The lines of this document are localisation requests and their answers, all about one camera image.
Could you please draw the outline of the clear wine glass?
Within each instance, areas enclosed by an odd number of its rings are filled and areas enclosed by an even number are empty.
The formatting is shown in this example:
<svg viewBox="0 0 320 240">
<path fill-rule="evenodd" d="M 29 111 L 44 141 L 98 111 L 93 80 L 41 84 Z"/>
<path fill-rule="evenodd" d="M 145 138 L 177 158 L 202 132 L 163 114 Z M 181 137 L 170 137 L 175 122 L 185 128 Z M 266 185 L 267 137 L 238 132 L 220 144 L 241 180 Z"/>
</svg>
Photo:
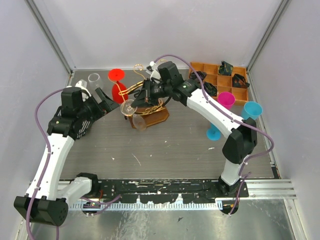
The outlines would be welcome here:
<svg viewBox="0 0 320 240">
<path fill-rule="evenodd" d="M 98 73 L 91 73 L 87 79 L 92 91 L 95 91 L 98 88 L 104 88 L 104 81 Z"/>
<path fill-rule="evenodd" d="M 138 108 L 133 107 L 132 103 L 133 103 L 132 99 L 125 100 L 120 105 L 120 111 L 124 116 L 131 117 L 132 124 L 137 130 L 144 131 L 147 128 L 147 124 L 144 118 L 136 113 Z"/>
</svg>

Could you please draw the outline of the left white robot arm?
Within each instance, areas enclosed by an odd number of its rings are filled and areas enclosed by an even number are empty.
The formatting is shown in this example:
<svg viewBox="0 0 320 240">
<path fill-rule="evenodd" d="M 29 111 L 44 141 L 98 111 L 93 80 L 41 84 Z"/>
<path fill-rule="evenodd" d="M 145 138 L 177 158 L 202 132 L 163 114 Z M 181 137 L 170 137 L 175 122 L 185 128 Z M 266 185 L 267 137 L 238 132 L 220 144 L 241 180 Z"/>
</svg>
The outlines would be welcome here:
<svg viewBox="0 0 320 240">
<path fill-rule="evenodd" d="M 66 158 L 75 141 L 83 137 L 94 122 L 119 107 L 101 88 L 95 92 L 100 102 L 82 86 L 68 86 L 61 93 L 61 105 L 44 133 L 46 147 L 32 183 L 13 206 L 31 223 L 59 227 L 68 208 L 81 197 L 95 198 L 101 184 L 93 173 L 79 173 L 69 185 L 58 189 Z"/>
</svg>

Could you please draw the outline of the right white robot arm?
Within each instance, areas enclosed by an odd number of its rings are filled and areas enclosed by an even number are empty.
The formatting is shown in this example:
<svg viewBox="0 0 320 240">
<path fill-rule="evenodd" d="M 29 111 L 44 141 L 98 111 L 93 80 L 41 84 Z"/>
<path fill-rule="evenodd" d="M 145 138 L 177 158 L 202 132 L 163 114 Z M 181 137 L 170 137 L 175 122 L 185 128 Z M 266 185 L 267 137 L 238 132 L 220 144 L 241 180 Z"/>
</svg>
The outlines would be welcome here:
<svg viewBox="0 0 320 240">
<path fill-rule="evenodd" d="M 169 97 L 201 114 L 217 127 L 226 139 L 222 148 L 225 165 L 218 178 L 218 188 L 223 196 L 231 197 L 240 184 L 241 166 L 258 143 L 255 120 L 245 120 L 223 107 L 202 89 L 201 80 L 183 79 L 172 61 L 160 65 L 151 62 L 147 69 L 150 77 L 144 80 L 131 106 L 149 108 L 155 106 L 159 99 Z"/>
</svg>

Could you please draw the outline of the pink wine glass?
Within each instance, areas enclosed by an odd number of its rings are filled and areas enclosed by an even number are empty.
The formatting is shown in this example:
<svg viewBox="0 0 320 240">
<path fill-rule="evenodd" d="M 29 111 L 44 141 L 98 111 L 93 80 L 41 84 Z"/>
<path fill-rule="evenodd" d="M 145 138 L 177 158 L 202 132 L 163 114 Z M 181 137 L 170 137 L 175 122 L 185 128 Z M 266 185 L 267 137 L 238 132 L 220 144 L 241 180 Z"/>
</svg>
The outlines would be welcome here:
<svg viewBox="0 0 320 240">
<path fill-rule="evenodd" d="M 231 92 L 220 92 L 217 101 L 226 109 L 230 110 L 236 102 L 235 96 Z"/>
</svg>

